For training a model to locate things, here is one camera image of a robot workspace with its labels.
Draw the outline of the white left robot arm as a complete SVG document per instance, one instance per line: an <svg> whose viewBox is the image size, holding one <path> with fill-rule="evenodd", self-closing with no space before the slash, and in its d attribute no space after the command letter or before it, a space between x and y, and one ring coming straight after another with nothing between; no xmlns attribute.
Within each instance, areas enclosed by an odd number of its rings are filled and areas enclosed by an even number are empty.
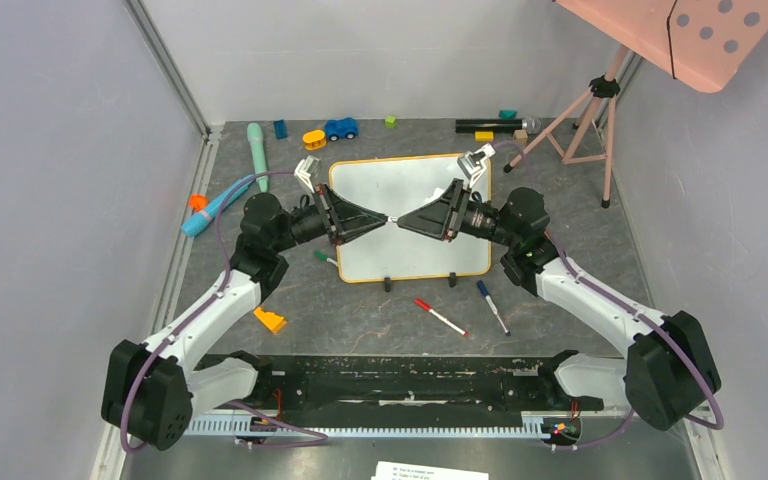
<svg viewBox="0 0 768 480"><path fill-rule="evenodd" d="M213 345L279 286L288 270L282 253L320 237L348 243L389 221L328 185L314 186L309 203L286 210L271 193L250 197L233 253L214 284L171 324L141 342L123 340L111 351L101 417L118 427L127 453L146 446L167 450L193 417L243 400L266 405L273 379L250 354L200 367Z"/></svg>

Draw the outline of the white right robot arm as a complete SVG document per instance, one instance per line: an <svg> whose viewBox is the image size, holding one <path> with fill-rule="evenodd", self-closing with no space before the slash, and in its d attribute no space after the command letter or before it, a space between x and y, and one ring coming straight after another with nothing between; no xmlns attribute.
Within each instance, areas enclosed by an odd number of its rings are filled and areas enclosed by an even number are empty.
<svg viewBox="0 0 768 480"><path fill-rule="evenodd" d="M621 354L619 361L563 354L537 382L545 405L562 408L575 397L623 400L658 430L682 419L724 428L715 398L722 381L699 320L635 302L581 269L547 233L549 215L537 191L519 187L495 208L454 180L396 224L436 240L466 234L506 246L501 265L512 284L572 314Z"/></svg>

